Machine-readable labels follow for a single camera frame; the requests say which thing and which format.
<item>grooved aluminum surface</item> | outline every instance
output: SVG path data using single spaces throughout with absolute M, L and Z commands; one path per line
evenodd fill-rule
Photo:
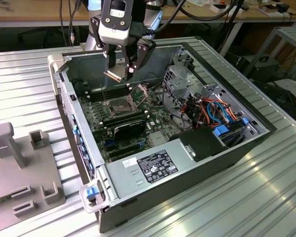
M 66 202 L 9 227 L 0 236 L 293 236 L 296 235 L 296 122 L 236 69 L 196 38 L 163 39 L 188 42 L 277 131 L 235 166 L 156 206 L 128 223 L 99 234 L 94 214 L 83 210 L 77 195 L 78 169 L 60 120 L 46 57 L 81 51 L 57 48 L 0 53 L 0 121 L 14 122 L 15 136 L 42 129 L 48 132 Z M 212 79 L 196 65 L 206 81 Z
M 275 33 L 296 47 L 296 27 L 280 27 Z

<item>black label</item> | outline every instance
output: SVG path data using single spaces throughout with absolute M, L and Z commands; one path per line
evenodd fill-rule
M 166 150 L 138 159 L 137 163 L 147 181 L 151 184 L 178 172 Z

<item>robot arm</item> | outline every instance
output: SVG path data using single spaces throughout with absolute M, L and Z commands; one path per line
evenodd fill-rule
M 147 0 L 102 0 L 101 16 L 90 19 L 96 46 L 107 58 L 106 74 L 114 80 L 132 78 L 156 46 L 152 40 L 142 39 L 148 32 L 144 26 L 146 5 Z M 124 54 L 124 66 L 115 63 L 117 46 Z

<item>blue cable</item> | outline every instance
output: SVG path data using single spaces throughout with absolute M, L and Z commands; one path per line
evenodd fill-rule
M 145 143 L 145 141 L 146 141 L 146 138 L 144 138 L 144 140 L 143 140 L 143 141 L 141 141 L 141 142 L 139 143 L 139 145 L 140 145 L 140 148 L 144 147 L 144 143 Z
M 232 117 L 229 116 L 229 115 L 226 113 L 226 110 L 223 108 L 223 106 L 222 106 L 220 103 L 216 102 L 216 101 L 210 102 L 210 103 L 207 105 L 207 112 L 208 112 L 209 117 L 211 117 L 213 120 L 219 122 L 220 125 L 222 124 L 219 120 L 217 120 L 216 118 L 214 118 L 214 117 L 212 116 L 212 114 L 211 114 L 211 112 L 210 112 L 210 104 L 211 104 L 211 103 L 217 104 L 217 105 L 222 109 L 222 112 L 223 112 L 223 114 L 226 116 L 226 118 L 227 118 L 228 120 L 230 120 L 230 121 L 234 121 L 234 120 L 232 119 Z
M 212 116 L 211 112 L 210 112 L 210 108 L 209 108 L 209 106 L 210 106 L 211 103 L 209 103 L 209 104 L 207 105 L 207 113 L 208 113 L 209 117 L 211 117 L 212 120 L 215 120 L 216 122 L 218 122 L 218 123 L 221 125 L 222 123 L 221 123 L 218 119 L 214 118 L 214 117 Z

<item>white label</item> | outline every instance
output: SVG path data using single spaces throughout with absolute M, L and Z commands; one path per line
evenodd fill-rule
M 125 168 L 130 167 L 130 166 L 135 165 L 135 164 L 137 164 L 136 157 L 133 157 L 133 158 L 130 158 L 130 159 L 127 159 L 127 160 L 123 161 L 123 165 L 124 165 Z
M 175 166 L 171 166 L 171 167 L 168 168 L 168 170 L 173 170 L 175 168 L 176 168 Z
M 111 16 L 115 16 L 115 17 L 121 18 L 121 17 L 124 16 L 124 14 L 125 14 L 125 12 L 124 11 L 121 11 L 121 10 L 116 10 L 116 9 L 111 9 L 110 10 L 110 15 Z

